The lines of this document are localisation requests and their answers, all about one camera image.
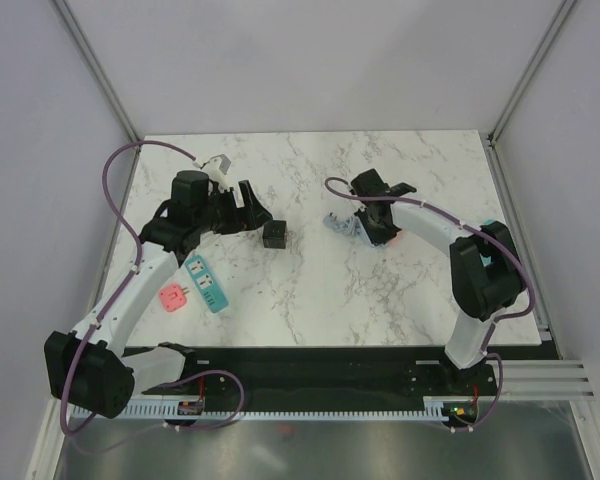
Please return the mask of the black cube plug adapter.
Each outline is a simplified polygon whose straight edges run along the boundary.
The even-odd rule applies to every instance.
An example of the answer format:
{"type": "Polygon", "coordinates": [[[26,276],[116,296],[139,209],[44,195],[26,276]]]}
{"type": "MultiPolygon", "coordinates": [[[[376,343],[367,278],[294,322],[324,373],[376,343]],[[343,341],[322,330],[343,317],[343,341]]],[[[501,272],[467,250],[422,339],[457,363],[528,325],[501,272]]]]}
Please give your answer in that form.
{"type": "Polygon", "coordinates": [[[285,250],[288,243],[289,230],[285,220],[271,220],[262,231],[262,242],[266,249],[285,250]]]}

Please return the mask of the blue round power strip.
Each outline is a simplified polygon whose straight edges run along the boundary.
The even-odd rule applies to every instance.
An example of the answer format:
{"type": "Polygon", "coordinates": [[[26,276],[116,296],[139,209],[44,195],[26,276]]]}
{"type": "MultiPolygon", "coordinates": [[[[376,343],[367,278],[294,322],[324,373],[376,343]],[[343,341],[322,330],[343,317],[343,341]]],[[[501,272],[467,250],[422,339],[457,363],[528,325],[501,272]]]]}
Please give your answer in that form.
{"type": "Polygon", "coordinates": [[[357,238],[365,245],[373,247],[373,243],[362,226],[360,219],[355,215],[348,216],[344,219],[339,219],[333,212],[331,212],[324,217],[323,225],[336,234],[357,238]]]}

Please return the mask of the pink cube socket adapter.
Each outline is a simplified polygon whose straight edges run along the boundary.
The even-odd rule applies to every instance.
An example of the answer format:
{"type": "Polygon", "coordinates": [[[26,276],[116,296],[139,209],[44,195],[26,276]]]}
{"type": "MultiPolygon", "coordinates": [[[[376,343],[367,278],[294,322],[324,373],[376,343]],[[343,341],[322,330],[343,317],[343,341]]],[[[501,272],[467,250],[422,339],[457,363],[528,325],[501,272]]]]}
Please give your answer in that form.
{"type": "Polygon", "coordinates": [[[395,246],[398,244],[400,239],[402,238],[402,232],[398,232],[393,238],[391,238],[387,243],[387,247],[395,246]]]}

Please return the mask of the pink plug adapter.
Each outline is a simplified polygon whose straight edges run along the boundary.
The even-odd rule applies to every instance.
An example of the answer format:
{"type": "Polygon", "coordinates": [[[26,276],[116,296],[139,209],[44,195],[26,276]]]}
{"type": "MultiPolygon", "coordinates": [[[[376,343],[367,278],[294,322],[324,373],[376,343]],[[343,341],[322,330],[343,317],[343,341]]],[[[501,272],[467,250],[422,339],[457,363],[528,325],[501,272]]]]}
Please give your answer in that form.
{"type": "Polygon", "coordinates": [[[187,304],[189,289],[172,283],[163,287],[158,293],[158,299],[166,312],[173,313],[187,304]]]}

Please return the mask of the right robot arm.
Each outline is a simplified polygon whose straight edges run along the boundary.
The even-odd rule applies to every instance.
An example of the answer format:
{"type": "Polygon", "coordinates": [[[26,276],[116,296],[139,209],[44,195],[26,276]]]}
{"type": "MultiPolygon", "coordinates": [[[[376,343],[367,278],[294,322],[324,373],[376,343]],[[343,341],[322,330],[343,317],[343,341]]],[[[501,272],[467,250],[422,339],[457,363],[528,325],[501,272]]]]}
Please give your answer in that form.
{"type": "Polygon", "coordinates": [[[527,314],[508,311],[531,289],[508,227],[499,221],[466,224],[421,198],[415,187],[387,184],[374,169],[355,177],[349,192],[362,203],[356,227],[371,245],[385,246],[406,230],[448,257],[459,314],[437,377],[445,391],[463,392],[484,364],[496,326],[527,314]]]}

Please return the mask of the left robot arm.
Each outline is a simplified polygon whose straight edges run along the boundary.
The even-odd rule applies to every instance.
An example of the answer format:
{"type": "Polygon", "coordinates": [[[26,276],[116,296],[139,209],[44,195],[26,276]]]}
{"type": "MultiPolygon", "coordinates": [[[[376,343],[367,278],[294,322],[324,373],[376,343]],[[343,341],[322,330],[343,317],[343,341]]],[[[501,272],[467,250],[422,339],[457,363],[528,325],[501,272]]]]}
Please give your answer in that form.
{"type": "Polygon", "coordinates": [[[203,235],[253,231],[272,218],[247,180],[223,189],[203,171],[178,172],[169,198],[137,236],[136,256],[117,283],[70,332],[55,331],[44,344],[51,393],[61,407],[112,419],[132,396],[154,387],[195,389],[200,371],[182,351],[165,344],[128,356],[131,333],[203,235]]]}

